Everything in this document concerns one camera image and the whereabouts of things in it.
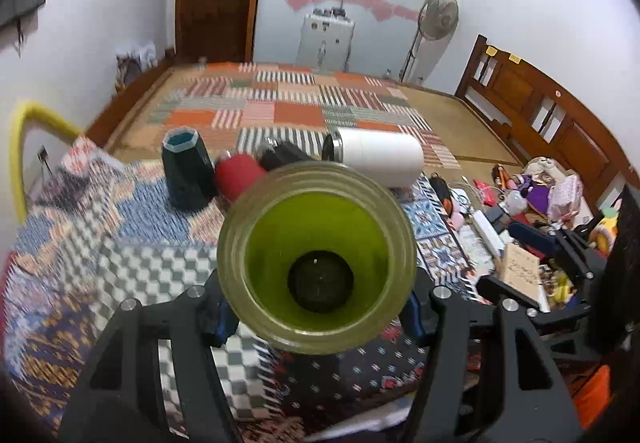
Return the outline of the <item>black orange glue gun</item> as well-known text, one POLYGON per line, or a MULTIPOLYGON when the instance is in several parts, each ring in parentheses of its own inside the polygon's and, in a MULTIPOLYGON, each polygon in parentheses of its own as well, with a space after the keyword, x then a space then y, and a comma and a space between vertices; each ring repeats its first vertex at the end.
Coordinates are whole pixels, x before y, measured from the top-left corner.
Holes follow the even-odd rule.
POLYGON ((428 178, 432 189, 437 195, 438 200, 442 204, 446 215, 450 217, 454 212, 454 204, 452 203, 451 192, 447 182, 437 173, 433 172, 428 178))

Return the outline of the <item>yellow foam tube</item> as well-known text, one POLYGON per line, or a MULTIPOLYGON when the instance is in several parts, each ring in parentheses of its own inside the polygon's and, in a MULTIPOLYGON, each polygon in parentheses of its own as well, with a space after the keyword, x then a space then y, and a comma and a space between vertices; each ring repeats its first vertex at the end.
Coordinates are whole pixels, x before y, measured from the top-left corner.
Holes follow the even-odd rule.
POLYGON ((11 115, 8 159, 11 193, 18 223, 28 216, 25 167, 36 159, 35 140, 44 133, 72 145, 84 133, 51 108, 32 100, 18 102, 11 115))

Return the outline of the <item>red thermos bottle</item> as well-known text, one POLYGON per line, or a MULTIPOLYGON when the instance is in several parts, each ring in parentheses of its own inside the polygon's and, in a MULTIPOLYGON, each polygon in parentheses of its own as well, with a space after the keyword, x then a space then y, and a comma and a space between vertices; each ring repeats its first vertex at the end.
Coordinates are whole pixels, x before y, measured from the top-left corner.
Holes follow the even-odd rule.
POLYGON ((265 177, 267 171, 248 154, 220 154, 214 167, 214 182, 218 194, 229 203, 234 203, 250 185, 265 177))

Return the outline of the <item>white standing fan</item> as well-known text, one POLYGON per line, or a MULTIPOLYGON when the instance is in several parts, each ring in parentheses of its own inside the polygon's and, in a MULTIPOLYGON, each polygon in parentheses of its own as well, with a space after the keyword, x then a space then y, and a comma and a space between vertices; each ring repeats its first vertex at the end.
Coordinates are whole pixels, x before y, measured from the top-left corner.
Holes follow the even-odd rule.
POLYGON ((444 55, 460 18, 458 0, 425 0, 399 80, 422 86, 444 55))

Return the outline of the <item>wall power socket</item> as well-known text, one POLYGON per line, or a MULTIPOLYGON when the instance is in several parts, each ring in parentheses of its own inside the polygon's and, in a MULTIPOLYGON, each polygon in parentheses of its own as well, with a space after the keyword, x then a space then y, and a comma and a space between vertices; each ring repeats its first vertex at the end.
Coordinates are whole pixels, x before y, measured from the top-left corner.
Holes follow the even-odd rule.
POLYGON ((49 165, 49 153, 47 148, 41 146, 38 151, 37 158, 40 165, 41 177, 45 179, 47 176, 52 176, 53 172, 49 165))

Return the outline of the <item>cardboard note with writing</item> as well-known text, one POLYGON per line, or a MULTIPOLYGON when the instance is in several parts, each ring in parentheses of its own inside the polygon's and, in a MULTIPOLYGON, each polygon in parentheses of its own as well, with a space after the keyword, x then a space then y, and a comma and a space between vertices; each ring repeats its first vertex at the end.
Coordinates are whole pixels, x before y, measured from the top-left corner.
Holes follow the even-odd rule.
POLYGON ((506 244, 500 262, 499 278, 522 295, 538 298, 540 285, 539 258, 513 243, 506 244))

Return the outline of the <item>striped patchwork bed mat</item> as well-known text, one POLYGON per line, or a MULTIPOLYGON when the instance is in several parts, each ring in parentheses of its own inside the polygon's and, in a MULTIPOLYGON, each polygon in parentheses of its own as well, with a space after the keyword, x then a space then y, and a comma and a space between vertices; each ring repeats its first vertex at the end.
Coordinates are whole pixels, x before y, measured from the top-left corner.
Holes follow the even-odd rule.
POLYGON ((348 127, 409 134, 419 141, 427 168, 518 166, 483 120, 445 93, 278 64, 173 67, 131 108, 106 148, 122 160, 156 158, 165 133, 181 126, 200 131, 213 154, 250 152, 265 138, 277 138, 317 157, 326 133, 348 127))

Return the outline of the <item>wooden bed headboard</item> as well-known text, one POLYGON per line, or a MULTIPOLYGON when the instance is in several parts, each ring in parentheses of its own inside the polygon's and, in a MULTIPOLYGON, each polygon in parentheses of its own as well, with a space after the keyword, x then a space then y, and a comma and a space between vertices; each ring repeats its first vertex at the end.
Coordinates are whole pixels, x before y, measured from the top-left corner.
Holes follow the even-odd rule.
POLYGON ((548 157, 579 174, 590 209, 611 203, 639 174, 604 123, 570 91, 513 53, 476 38, 454 96, 522 163, 548 157))

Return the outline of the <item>white plastic squeeze bottle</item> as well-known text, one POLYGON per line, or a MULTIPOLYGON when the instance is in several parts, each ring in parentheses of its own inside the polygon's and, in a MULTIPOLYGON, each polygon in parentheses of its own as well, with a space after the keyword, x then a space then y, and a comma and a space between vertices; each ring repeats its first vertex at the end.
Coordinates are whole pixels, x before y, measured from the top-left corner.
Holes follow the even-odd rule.
POLYGON ((510 190, 504 194, 502 208, 510 217, 524 214, 528 209, 528 201, 518 190, 510 190))

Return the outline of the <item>dark green faceted cup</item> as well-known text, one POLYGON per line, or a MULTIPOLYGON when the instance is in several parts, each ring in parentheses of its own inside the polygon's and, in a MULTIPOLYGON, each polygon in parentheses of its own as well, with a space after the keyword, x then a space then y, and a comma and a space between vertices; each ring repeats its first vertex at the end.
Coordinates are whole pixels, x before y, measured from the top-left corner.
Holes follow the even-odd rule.
POLYGON ((170 129, 162 142, 162 162, 172 207, 199 211, 218 195, 214 166, 198 130, 170 129))

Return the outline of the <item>clothes pile in corner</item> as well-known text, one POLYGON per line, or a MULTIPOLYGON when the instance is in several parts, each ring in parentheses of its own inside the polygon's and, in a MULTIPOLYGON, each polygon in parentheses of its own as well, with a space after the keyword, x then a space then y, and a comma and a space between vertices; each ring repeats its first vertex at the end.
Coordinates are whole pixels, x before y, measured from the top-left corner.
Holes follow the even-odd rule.
POLYGON ((158 64, 156 45, 153 41, 146 44, 130 44, 124 50, 116 52, 115 91, 125 89, 134 79, 158 64))

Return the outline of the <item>lime green glass bottle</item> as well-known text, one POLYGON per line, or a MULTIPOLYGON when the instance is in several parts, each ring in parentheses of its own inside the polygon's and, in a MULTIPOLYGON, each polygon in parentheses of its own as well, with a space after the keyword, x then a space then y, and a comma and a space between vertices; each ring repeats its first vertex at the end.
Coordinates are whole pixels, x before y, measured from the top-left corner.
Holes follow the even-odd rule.
POLYGON ((416 240, 396 197, 329 162, 268 172, 233 200, 217 246, 224 298, 278 349, 332 354, 399 315, 416 278, 416 240))

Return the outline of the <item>black thermos bottle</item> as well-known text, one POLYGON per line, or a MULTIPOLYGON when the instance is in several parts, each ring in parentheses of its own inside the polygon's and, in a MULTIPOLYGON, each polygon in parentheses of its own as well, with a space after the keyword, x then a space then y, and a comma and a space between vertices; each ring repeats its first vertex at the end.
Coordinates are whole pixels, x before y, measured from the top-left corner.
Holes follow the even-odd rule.
POLYGON ((262 169, 270 172, 286 165, 311 162, 312 157, 287 140, 267 138, 258 145, 255 158, 262 169))

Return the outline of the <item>colourful patchwork cloth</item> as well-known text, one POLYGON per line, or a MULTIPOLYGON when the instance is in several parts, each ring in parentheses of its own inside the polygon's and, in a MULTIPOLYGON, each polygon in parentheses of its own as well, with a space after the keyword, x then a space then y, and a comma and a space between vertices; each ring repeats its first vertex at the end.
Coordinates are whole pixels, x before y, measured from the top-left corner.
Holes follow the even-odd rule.
MULTIPOLYGON (((222 220, 217 203, 172 208, 160 162, 124 164, 87 138, 73 143, 1 276, 1 362, 49 430, 122 300, 167 302, 206 282, 222 220)), ((426 352, 393 322, 357 349, 314 357, 240 326, 213 357, 246 441, 299 442, 333 437, 356 415, 375 430, 405 417, 426 352)))

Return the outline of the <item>white thermos bottle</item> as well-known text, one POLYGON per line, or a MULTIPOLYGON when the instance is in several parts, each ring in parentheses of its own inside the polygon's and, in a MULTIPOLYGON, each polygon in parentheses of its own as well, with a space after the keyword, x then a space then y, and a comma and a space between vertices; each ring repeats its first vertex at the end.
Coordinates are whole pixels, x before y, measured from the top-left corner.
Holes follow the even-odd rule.
POLYGON ((413 184, 424 167, 421 143, 401 132, 336 128, 324 138, 321 157, 390 189, 413 184))

